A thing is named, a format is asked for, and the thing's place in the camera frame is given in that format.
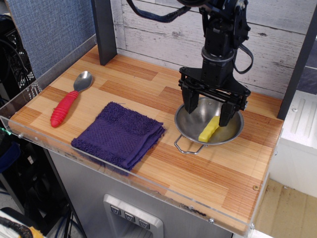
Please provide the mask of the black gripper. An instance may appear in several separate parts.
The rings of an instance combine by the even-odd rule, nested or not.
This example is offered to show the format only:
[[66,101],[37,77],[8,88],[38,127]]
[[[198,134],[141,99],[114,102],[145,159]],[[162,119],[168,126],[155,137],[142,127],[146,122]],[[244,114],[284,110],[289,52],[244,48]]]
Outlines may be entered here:
[[233,71],[239,74],[248,72],[251,68],[239,71],[235,65],[237,50],[230,50],[226,55],[216,56],[202,49],[202,68],[182,67],[179,72],[179,86],[185,110],[191,114],[198,106],[200,95],[212,98],[222,104],[219,126],[225,127],[235,114],[235,111],[245,110],[247,97],[251,91],[240,84]]

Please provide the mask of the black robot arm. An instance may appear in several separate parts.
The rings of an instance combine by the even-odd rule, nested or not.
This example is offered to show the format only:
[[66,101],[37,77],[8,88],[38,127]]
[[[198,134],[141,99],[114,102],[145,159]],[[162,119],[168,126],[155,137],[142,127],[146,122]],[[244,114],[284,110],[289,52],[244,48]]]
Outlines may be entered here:
[[250,27],[246,20],[246,0],[182,0],[186,7],[198,7],[202,15],[205,43],[201,68],[182,67],[179,86],[185,110],[191,114],[198,106],[200,95],[222,103],[219,126],[227,126],[234,114],[244,110],[250,90],[233,76],[235,60]]

